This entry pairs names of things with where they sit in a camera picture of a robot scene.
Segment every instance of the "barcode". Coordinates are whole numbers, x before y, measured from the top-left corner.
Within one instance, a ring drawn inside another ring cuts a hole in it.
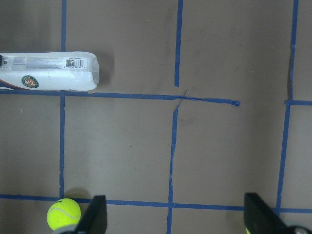
[[[66,67],[82,68],[83,67],[83,60],[81,60],[81,59],[67,59],[66,60]]]

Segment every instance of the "black object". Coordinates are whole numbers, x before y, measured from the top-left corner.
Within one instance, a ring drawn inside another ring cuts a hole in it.
[[[244,206],[244,222],[250,234],[312,234],[303,227],[287,227],[256,193],[245,194]]]
[[[105,234],[107,229],[106,198],[94,196],[74,231],[60,234]]]

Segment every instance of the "tennis ball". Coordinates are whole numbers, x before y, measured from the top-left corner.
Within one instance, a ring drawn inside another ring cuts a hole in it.
[[[78,203],[69,198],[56,201],[48,210],[47,221],[54,231],[58,228],[78,224],[81,211]]]

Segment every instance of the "gray floor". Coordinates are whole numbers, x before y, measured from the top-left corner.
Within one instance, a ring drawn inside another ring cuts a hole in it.
[[[177,0],[67,0],[66,50],[97,55],[100,83],[90,93],[188,90],[197,98],[241,101],[239,107],[182,101],[173,203],[207,206],[174,208],[172,233],[244,233],[245,192],[276,207],[293,1],[184,0],[179,87],[177,9]],[[295,100],[312,100],[311,12],[312,2],[300,0]],[[59,0],[3,0],[0,51],[59,51],[61,15]],[[178,104],[66,96],[65,196],[168,203]],[[0,232],[49,233],[46,212],[60,185],[60,97],[1,94],[0,107]],[[311,119],[312,107],[291,106],[281,201],[282,219],[309,228]],[[167,214],[166,207],[110,204],[107,233],[164,234]]]

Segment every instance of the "round logo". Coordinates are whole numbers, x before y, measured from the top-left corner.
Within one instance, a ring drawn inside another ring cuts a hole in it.
[[[32,77],[32,76],[23,76],[23,78],[21,79],[21,82],[23,83],[23,85],[25,85],[28,88],[38,88],[39,87],[39,83],[38,81]]]

